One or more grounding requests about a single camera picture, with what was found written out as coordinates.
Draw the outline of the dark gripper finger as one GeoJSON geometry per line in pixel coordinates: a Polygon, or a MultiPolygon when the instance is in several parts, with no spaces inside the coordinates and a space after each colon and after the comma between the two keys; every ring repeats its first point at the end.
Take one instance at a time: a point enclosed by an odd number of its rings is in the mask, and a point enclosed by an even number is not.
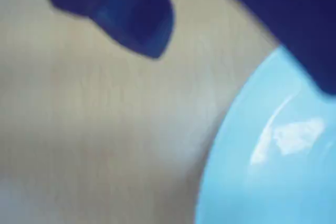
{"type": "Polygon", "coordinates": [[[335,0],[241,0],[302,64],[335,94],[335,0]]]}
{"type": "Polygon", "coordinates": [[[173,30],[171,0],[50,0],[52,5],[95,22],[127,49],[157,59],[173,30]]]}

